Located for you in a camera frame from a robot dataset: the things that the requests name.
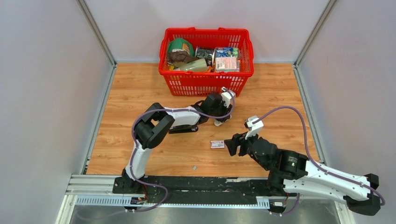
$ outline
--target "gray wall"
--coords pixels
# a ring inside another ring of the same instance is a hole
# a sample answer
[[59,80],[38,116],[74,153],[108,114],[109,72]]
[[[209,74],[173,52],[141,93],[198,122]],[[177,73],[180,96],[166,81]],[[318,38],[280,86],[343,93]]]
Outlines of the gray wall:
[[86,0],[117,61],[159,60],[166,28],[246,28],[255,61],[294,61],[328,0]]
[[111,71],[74,0],[0,1],[0,223],[54,223]]
[[380,177],[387,199],[358,224],[395,223],[396,2],[340,0],[301,66],[327,162]]

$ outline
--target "red basket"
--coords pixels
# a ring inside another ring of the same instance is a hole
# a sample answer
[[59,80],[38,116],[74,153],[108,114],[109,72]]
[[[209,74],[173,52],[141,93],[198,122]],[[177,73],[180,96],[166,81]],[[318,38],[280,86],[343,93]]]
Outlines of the red basket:
[[[169,43],[176,38],[184,38],[194,49],[199,47],[234,47],[240,50],[239,72],[192,72],[170,71],[166,61]],[[253,46],[249,32],[245,29],[195,29],[169,28],[161,44],[159,73],[165,78],[174,96],[206,96],[225,86],[239,96],[249,77],[253,75]]]

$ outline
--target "label on table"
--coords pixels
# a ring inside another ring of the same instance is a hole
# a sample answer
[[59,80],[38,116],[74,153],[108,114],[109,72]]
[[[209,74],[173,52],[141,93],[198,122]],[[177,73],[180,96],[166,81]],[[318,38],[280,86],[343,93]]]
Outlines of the label on table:
[[224,141],[211,141],[211,148],[224,148]]

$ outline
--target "plastic container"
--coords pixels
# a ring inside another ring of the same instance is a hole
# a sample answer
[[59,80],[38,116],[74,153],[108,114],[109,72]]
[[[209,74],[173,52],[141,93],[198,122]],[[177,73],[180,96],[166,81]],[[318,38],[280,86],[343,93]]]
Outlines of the plastic container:
[[[235,47],[240,50],[239,72],[193,72],[170,71],[166,61],[169,43],[176,38],[184,38],[193,48]],[[246,81],[254,73],[253,46],[246,29],[195,29],[169,28],[160,49],[159,73],[165,78],[174,96],[206,96],[213,91],[221,92],[225,86],[239,96]]]

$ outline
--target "brown item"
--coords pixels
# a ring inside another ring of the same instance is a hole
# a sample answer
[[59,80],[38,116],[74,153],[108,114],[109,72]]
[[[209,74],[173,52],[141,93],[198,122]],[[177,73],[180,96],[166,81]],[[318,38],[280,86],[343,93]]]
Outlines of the brown item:
[[[255,74],[236,98],[233,116],[217,127],[213,119],[199,125],[195,133],[168,134],[148,160],[146,175],[267,177],[268,172],[249,156],[230,156],[228,150],[210,149],[211,140],[230,139],[244,133],[245,119],[262,116],[278,106],[290,105],[303,115],[291,64],[254,64]],[[170,94],[156,63],[120,63],[117,66],[87,174],[120,175],[131,157],[134,142],[131,125],[155,102],[162,106],[186,107],[205,97],[175,97]],[[279,148],[305,154],[300,118],[292,110],[279,110],[264,119],[259,135]],[[318,154],[308,133],[308,148]]]
[[167,53],[166,60],[168,63],[174,65],[175,67],[180,67],[184,64],[187,64],[188,62],[198,60],[198,58],[189,55],[185,50],[180,50]]

